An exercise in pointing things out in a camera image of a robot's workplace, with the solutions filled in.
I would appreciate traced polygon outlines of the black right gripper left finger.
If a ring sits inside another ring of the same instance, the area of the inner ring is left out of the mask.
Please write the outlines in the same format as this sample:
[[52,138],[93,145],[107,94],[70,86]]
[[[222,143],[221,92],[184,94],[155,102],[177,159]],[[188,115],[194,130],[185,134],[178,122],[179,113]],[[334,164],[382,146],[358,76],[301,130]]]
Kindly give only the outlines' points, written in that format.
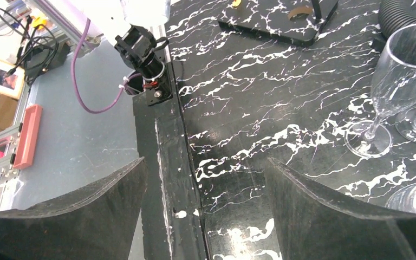
[[139,158],[28,209],[0,211],[0,259],[127,259],[147,179]]

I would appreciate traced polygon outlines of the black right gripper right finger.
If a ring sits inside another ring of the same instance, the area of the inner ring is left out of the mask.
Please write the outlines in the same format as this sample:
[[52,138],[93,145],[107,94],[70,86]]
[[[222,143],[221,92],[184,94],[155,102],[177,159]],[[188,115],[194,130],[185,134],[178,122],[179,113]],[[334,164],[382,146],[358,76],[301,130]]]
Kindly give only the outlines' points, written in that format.
[[344,195],[276,158],[264,175],[284,259],[416,259],[416,214]]

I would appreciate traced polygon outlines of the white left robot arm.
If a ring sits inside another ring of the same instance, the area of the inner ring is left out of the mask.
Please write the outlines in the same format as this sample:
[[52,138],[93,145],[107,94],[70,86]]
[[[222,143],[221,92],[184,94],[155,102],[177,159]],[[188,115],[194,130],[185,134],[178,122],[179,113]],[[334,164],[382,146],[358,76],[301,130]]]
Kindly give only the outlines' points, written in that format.
[[142,78],[141,91],[149,106],[172,98],[174,74],[164,49],[168,38],[155,38],[152,28],[163,27],[170,18],[170,1],[87,1],[87,20],[79,43],[77,56],[84,44],[91,23],[103,32],[106,39],[120,54],[126,66],[134,73],[123,80],[122,92],[137,92],[129,85],[131,79]]

